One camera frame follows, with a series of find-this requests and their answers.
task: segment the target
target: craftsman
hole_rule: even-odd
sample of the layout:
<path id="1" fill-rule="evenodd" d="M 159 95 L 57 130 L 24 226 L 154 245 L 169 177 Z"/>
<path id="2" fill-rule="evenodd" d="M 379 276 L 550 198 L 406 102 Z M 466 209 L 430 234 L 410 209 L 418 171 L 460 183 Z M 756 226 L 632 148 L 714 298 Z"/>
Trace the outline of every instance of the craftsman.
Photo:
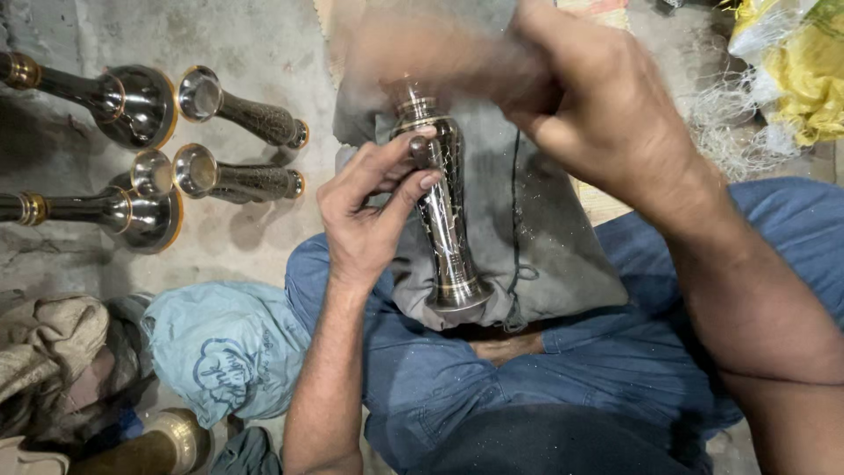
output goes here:
<path id="1" fill-rule="evenodd" d="M 708 472 L 706 440 L 742 416 L 763 472 L 842 473 L 844 190 L 727 187 L 632 36 L 538 3 L 515 26 L 566 97 L 553 116 L 507 117 L 637 211 L 596 229 L 630 304 L 497 345 L 401 315 L 384 270 L 438 172 L 389 179 L 412 135 L 366 145 L 318 191 L 325 234 L 289 259 L 313 340 L 284 471 L 362 473 L 362 398 L 366 438 L 401 473 Z M 384 189 L 383 208 L 364 205 Z"/>

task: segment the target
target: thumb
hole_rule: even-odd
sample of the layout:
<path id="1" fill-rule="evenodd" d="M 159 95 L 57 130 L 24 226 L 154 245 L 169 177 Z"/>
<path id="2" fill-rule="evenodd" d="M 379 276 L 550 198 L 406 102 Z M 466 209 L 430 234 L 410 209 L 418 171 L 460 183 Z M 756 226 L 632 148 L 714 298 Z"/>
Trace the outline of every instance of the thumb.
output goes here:
<path id="1" fill-rule="evenodd" d="M 437 170 L 419 170 L 411 173 L 396 191 L 392 192 L 392 196 L 381 209 L 379 226 L 398 235 L 416 202 L 428 193 L 440 177 L 442 173 Z"/>
<path id="2" fill-rule="evenodd" d="M 576 155 L 580 134 L 565 117 L 533 112 L 511 112 L 507 119 L 516 124 L 546 154 L 563 165 Z"/>

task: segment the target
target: metal vase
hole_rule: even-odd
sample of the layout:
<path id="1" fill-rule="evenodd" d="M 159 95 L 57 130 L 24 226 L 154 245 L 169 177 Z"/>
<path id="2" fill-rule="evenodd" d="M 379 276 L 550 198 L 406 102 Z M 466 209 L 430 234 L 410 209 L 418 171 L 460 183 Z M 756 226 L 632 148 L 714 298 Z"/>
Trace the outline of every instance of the metal vase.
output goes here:
<path id="1" fill-rule="evenodd" d="M 191 122 L 218 116 L 230 120 L 274 146 L 300 149 L 307 145 L 307 124 L 287 109 L 247 101 L 223 90 L 217 74 L 205 66 L 189 68 L 179 82 L 176 99 L 181 115 Z"/>
<path id="2" fill-rule="evenodd" d="M 146 66 L 107 68 L 86 79 L 41 66 L 19 52 L 0 52 L 0 80 L 86 107 L 103 134 L 128 149 L 160 148 L 176 127 L 173 84 Z"/>
<path id="3" fill-rule="evenodd" d="M 181 228 L 181 197 L 175 190 L 157 199 L 140 196 L 127 173 L 94 196 L 48 197 L 34 192 L 0 194 L 0 222 L 38 226 L 44 221 L 100 225 L 118 245 L 138 254 L 170 246 Z"/>
<path id="4" fill-rule="evenodd" d="M 463 135 L 451 116 L 440 111 L 436 98 L 420 86 L 401 81 L 391 86 L 398 123 L 391 137 L 426 125 L 436 127 L 431 140 L 411 141 L 411 155 L 419 168 L 435 168 L 442 178 L 416 203 L 433 251 L 435 285 L 425 300 L 440 314 L 462 313 L 485 305 L 492 286 L 475 270 L 463 219 Z"/>
<path id="5" fill-rule="evenodd" d="M 274 163 L 230 165 L 217 161 L 199 144 L 185 145 L 176 152 L 171 177 L 189 198 L 213 196 L 238 205 L 295 199 L 305 192 L 305 179 L 296 170 Z"/>

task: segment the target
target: man's right hand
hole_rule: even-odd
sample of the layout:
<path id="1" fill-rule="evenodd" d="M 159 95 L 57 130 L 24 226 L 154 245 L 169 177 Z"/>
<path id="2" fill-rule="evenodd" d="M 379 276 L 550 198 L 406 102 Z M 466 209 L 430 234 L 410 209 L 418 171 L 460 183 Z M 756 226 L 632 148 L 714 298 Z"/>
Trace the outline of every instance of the man's right hand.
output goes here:
<path id="1" fill-rule="evenodd" d="M 633 35 L 535 0 L 520 3 L 512 29 L 543 50 L 564 96 L 553 116 L 505 114 L 572 176 L 667 232 L 689 225 L 683 219 L 691 206 L 729 209 L 726 180 L 697 153 Z"/>

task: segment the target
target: hand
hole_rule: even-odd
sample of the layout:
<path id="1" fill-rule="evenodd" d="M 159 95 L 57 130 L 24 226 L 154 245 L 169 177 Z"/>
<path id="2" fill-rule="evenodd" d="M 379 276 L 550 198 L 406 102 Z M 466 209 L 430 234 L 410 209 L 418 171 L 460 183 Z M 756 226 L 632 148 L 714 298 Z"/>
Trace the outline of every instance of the hand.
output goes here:
<path id="1" fill-rule="evenodd" d="M 697 153 L 657 66 L 630 33 L 535 1 L 520 3 L 513 30 L 544 50 L 564 95 L 555 115 L 500 106 L 571 175 L 663 230 L 681 226 L 690 206 L 729 202 L 725 179 Z"/>
<path id="2" fill-rule="evenodd" d="M 440 179 L 436 170 L 398 176 L 409 143 L 436 135 L 433 127 L 401 134 L 382 147 L 367 143 L 346 167 L 316 192 L 328 240 L 333 279 L 345 288 L 368 293 L 396 253 L 398 237 L 416 201 Z M 365 205 L 371 194 L 392 192 L 383 208 Z"/>

